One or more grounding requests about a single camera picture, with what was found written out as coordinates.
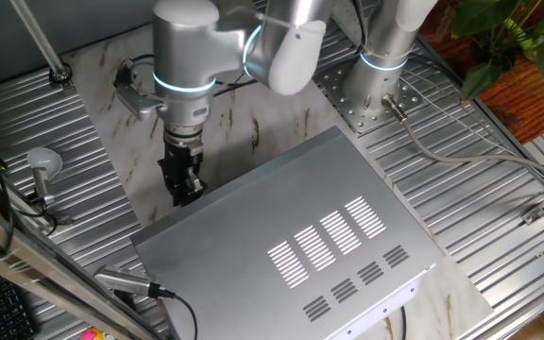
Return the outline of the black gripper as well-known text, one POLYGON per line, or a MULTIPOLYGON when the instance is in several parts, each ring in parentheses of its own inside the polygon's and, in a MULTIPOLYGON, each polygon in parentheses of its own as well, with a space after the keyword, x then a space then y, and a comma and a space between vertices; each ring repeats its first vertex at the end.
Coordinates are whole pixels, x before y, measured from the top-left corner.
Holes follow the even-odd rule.
POLYGON ((203 154, 201 143, 192 145, 164 142, 164 155, 158 165, 164 184, 170 189, 174 207, 188 204, 190 192, 201 195, 207 189, 207 184, 199 177, 203 154))

